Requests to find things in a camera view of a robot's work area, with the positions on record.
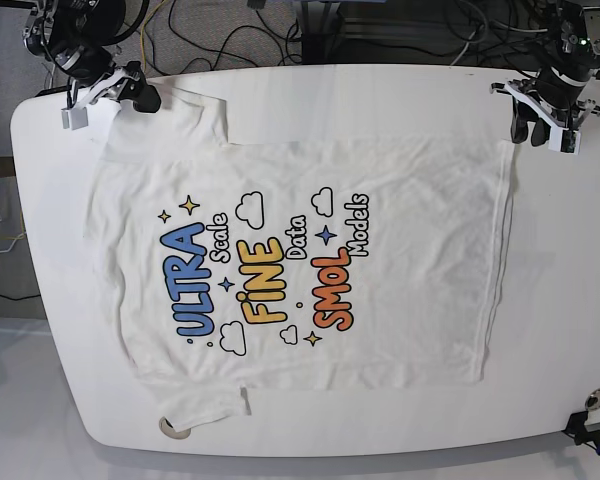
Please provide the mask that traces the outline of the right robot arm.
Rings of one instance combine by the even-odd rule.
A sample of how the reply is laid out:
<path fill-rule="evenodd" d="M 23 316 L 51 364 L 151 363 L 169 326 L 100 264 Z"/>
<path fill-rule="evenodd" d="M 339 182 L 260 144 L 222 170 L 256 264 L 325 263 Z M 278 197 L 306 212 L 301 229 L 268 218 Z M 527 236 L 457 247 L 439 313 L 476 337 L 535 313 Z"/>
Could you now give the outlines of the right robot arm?
<path fill-rule="evenodd" d="M 140 113 L 161 107 L 157 89 L 147 82 L 141 63 L 119 66 L 109 49 L 137 31 L 148 12 L 142 1 L 124 27 L 124 1 L 36 1 L 22 37 L 30 53 L 51 62 L 69 81 L 65 118 L 72 122 L 101 98 L 129 101 Z"/>

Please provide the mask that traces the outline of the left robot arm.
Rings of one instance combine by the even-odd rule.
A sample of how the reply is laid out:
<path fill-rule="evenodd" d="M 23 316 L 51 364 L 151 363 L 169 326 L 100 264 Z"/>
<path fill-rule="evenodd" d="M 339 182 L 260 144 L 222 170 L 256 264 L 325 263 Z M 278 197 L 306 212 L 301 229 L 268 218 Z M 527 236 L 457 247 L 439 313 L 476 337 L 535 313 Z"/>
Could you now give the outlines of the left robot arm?
<path fill-rule="evenodd" d="M 600 116 L 595 100 L 580 98 L 600 72 L 600 1 L 549 1 L 543 20 L 546 38 L 529 46 L 538 71 L 493 83 L 490 91 L 511 98 L 513 143 L 576 155 L 583 123 Z"/>

